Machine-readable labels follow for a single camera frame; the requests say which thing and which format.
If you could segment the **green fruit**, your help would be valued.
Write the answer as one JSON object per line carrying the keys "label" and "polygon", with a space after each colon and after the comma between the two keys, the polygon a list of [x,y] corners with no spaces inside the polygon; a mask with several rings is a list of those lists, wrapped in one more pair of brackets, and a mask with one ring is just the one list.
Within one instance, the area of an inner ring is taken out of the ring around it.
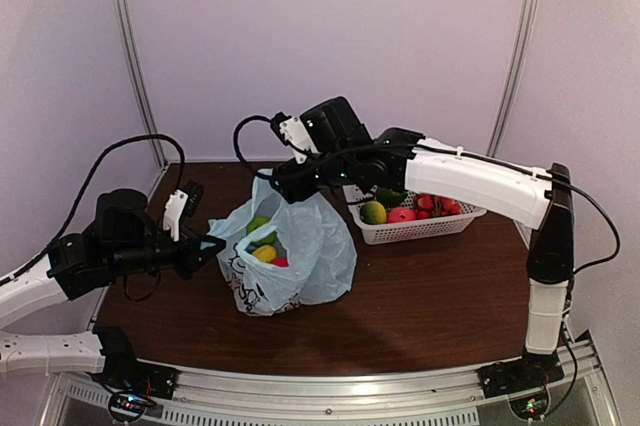
{"label": "green fruit", "polygon": [[388,188],[378,187],[375,192],[376,200],[385,207],[397,207],[407,198],[406,192],[397,192]]}

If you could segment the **yellow mango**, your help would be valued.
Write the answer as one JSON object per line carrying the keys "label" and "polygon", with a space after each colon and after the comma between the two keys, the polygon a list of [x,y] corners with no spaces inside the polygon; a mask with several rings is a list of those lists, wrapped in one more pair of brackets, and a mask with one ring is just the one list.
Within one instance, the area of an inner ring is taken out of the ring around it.
{"label": "yellow mango", "polygon": [[256,248],[252,252],[252,255],[263,263],[271,263],[278,258],[277,250],[271,245],[262,245]]}

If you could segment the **yellow green lemon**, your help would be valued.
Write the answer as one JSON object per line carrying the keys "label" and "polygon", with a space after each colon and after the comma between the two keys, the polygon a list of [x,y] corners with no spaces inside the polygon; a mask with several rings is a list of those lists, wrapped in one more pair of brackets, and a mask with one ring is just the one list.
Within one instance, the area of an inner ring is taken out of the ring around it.
{"label": "yellow green lemon", "polygon": [[387,211],[378,201],[364,203],[359,209],[360,220],[367,225],[383,225],[387,223]]}

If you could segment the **red fruit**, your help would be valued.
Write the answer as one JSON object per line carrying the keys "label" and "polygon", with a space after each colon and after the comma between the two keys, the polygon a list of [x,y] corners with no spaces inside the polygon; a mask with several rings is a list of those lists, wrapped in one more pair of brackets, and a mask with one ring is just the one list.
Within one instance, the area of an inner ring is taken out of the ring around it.
{"label": "red fruit", "polygon": [[395,207],[387,214],[387,223],[405,223],[415,221],[417,218],[416,212],[408,207]]}

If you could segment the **red lychee bunch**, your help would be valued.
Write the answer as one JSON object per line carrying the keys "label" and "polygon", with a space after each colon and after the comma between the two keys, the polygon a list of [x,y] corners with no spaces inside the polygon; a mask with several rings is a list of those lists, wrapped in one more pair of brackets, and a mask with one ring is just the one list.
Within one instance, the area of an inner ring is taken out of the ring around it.
{"label": "red lychee bunch", "polygon": [[462,207],[457,201],[432,194],[415,195],[413,204],[418,220],[456,216],[462,213]]}

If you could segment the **red apple with stem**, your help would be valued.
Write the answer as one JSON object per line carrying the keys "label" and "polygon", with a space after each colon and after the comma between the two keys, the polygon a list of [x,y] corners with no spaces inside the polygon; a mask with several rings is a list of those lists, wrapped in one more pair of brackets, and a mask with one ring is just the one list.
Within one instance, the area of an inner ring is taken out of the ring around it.
{"label": "red apple with stem", "polygon": [[279,267],[279,268],[288,268],[289,267],[289,263],[288,260],[286,258],[275,258],[271,261],[271,264]]}

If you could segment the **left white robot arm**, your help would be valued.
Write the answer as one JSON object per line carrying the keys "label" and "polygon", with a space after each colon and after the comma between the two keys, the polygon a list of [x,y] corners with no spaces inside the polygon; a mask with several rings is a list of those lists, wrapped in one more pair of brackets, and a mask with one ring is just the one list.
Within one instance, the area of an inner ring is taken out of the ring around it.
{"label": "left white robot arm", "polygon": [[[53,240],[29,264],[1,280],[1,325],[46,307],[74,301],[136,274],[159,279],[165,270],[190,280],[226,246],[184,224],[202,199],[202,185],[190,182],[169,196],[161,221],[148,214],[140,191],[117,189],[99,196],[94,220],[78,234]],[[83,372],[137,388],[142,363],[118,327],[72,335],[19,336],[2,333],[1,373]]]}

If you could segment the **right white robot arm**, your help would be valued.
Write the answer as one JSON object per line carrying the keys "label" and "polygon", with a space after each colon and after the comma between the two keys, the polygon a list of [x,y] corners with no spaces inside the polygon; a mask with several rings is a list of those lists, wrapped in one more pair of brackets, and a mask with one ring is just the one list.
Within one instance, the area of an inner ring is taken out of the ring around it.
{"label": "right white robot arm", "polygon": [[277,114],[271,129],[294,153],[270,181],[289,203],[324,187],[354,185],[428,193],[505,216],[531,229],[530,284],[524,351],[513,365],[519,386],[535,386],[551,370],[574,276],[574,219],[569,172],[502,163],[416,131],[392,127],[372,138],[343,97],[299,117]]}

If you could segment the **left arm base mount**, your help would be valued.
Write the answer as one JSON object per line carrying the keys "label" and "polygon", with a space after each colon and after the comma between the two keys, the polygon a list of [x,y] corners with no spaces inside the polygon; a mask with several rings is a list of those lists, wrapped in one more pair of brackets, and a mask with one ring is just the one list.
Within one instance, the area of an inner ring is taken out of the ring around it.
{"label": "left arm base mount", "polygon": [[138,360],[89,374],[107,392],[107,412],[120,424],[138,421],[147,413],[160,413],[160,400],[173,398],[178,376],[173,367]]}

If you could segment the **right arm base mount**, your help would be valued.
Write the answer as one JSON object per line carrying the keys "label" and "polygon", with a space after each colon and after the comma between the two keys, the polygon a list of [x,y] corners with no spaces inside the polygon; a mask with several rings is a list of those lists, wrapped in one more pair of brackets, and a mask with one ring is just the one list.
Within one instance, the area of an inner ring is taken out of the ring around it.
{"label": "right arm base mount", "polygon": [[497,362],[477,371],[486,399],[506,396],[512,414],[523,421],[542,420],[551,410],[551,383],[564,378],[557,360],[550,363],[523,358]]}

